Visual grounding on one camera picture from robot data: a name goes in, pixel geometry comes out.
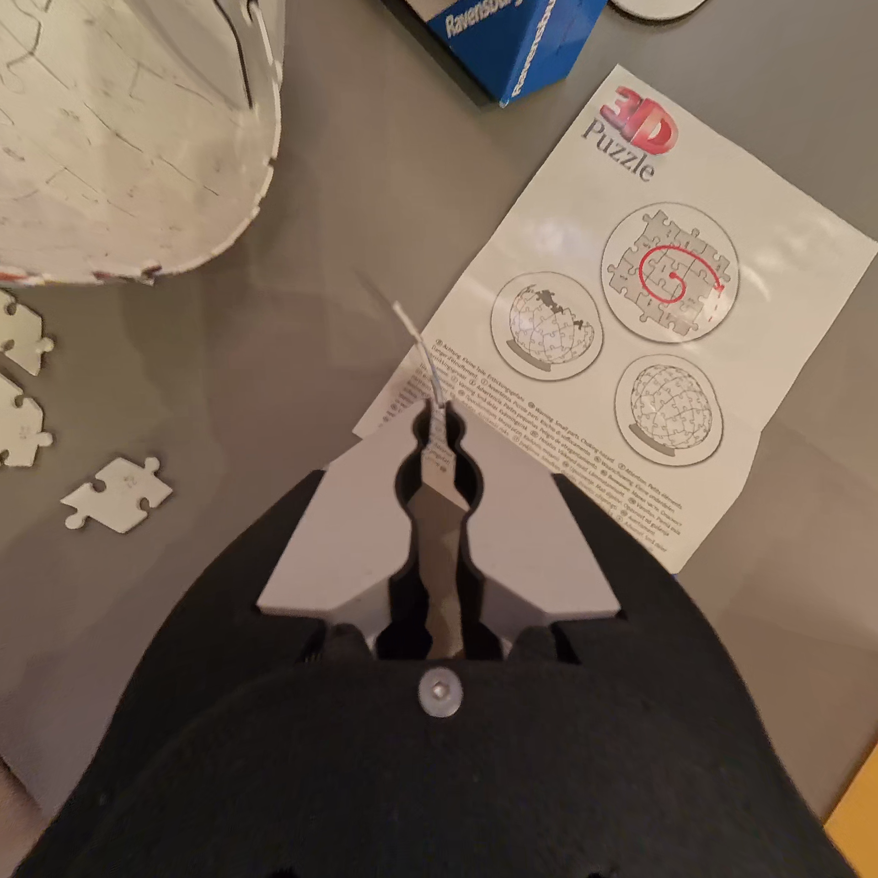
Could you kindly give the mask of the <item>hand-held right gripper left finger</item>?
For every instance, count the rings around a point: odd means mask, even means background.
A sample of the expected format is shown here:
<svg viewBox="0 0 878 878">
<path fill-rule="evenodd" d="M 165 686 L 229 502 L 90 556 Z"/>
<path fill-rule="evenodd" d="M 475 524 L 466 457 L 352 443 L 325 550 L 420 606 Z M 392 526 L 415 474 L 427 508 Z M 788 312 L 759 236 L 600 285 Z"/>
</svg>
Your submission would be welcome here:
<svg viewBox="0 0 878 878">
<path fill-rule="evenodd" d="M 384 659 L 423 659 L 433 639 L 409 501 L 422 486 L 432 404 L 417 402 L 326 467 L 260 594 L 272 616 L 356 628 Z"/>
</svg>

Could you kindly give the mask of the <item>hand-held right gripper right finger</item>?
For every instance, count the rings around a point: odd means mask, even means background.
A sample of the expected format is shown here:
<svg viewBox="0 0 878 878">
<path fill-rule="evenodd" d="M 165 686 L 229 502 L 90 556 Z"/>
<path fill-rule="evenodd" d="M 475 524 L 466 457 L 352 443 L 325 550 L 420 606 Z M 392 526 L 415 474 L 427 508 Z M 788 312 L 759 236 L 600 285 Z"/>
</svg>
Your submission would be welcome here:
<svg viewBox="0 0 878 878">
<path fill-rule="evenodd" d="M 523 631 L 621 606 L 553 474 L 467 407 L 445 406 L 467 510 L 456 563 L 464 653 L 501 660 Z"/>
</svg>

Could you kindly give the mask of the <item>white puzzle piece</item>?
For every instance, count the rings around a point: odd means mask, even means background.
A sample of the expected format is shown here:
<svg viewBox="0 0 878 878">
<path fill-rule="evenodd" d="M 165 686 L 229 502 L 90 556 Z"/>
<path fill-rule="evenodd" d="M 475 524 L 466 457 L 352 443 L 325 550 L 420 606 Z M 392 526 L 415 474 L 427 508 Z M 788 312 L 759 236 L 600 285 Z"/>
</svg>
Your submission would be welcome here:
<svg viewBox="0 0 878 878">
<path fill-rule="evenodd" d="M 1 463 L 4 467 L 31 468 L 41 449 L 54 443 L 44 429 L 40 405 L 22 388 L 1 375 Z"/>
<path fill-rule="evenodd" d="M 96 521 L 119 534 L 132 530 L 173 493 L 158 476 L 160 466 L 154 456 L 141 465 L 121 456 L 113 459 L 60 500 L 73 510 L 65 527 L 79 530 L 87 521 Z"/>
<path fill-rule="evenodd" d="M 1 290 L 1 352 L 27 374 L 36 377 L 43 358 L 54 350 L 53 338 L 44 335 L 41 316 Z"/>
<path fill-rule="evenodd" d="M 423 366 L 426 387 L 429 390 L 431 411 L 429 439 L 423 453 L 425 460 L 423 470 L 427 476 L 427 484 L 461 510 L 467 510 L 469 503 L 454 485 L 455 455 L 447 441 L 447 398 L 440 371 L 434 362 L 430 349 L 424 342 L 421 331 L 409 318 L 401 303 L 392 300 L 391 310 L 412 338 L 413 347 L 417 350 Z"/>
</svg>

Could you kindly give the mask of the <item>partly built puzzle ball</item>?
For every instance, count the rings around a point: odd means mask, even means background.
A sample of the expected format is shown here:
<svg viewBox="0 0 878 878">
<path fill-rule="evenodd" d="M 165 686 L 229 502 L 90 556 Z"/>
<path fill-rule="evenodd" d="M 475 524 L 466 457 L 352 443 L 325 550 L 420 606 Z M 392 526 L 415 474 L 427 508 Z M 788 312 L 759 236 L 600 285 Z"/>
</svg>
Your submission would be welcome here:
<svg viewBox="0 0 878 878">
<path fill-rule="evenodd" d="M 286 2 L 3 1 L 2 285 L 151 284 L 259 213 Z"/>
</svg>

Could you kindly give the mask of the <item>blue puzzle box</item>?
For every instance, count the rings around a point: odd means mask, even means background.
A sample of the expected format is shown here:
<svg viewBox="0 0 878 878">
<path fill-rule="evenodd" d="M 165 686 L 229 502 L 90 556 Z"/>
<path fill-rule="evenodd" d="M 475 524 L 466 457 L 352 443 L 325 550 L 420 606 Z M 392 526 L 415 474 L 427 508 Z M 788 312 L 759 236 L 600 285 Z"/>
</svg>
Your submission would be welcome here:
<svg viewBox="0 0 878 878">
<path fill-rule="evenodd" d="M 605 1 L 384 1 L 479 106 L 502 107 L 564 80 Z"/>
</svg>

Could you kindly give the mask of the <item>white instruction leaflet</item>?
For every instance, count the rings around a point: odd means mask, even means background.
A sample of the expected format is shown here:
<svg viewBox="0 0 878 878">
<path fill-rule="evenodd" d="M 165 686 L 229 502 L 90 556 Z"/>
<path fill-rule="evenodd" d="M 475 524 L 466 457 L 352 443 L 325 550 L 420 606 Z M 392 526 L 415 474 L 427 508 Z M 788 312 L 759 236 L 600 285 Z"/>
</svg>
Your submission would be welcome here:
<svg viewBox="0 0 878 878">
<path fill-rule="evenodd" d="M 616 66 L 422 337 L 448 401 L 677 574 L 875 255 Z"/>
</svg>

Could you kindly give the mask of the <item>beige trousers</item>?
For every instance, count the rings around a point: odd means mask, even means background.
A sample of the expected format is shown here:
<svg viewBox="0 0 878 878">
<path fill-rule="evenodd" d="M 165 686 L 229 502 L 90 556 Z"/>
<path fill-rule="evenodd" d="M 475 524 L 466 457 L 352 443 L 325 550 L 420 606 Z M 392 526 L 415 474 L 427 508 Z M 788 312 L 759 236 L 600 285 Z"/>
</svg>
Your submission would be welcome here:
<svg viewBox="0 0 878 878">
<path fill-rule="evenodd" d="M 24 785 L 1 761 L 1 876 L 11 876 L 48 825 Z"/>
</svg>

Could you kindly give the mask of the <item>yellow box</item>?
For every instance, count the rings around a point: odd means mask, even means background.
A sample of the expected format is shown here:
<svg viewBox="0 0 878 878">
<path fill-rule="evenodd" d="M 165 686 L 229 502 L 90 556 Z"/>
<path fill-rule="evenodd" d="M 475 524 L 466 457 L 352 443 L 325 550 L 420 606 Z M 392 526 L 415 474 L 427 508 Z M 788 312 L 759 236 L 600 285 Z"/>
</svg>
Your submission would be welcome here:
<svg viewBox="0 0 878 878">
<path fill-rule="evenodd" d="M 858 876 L 877 876 L 877 748 L 851 779 L 824 830 Z"/>
</svg>

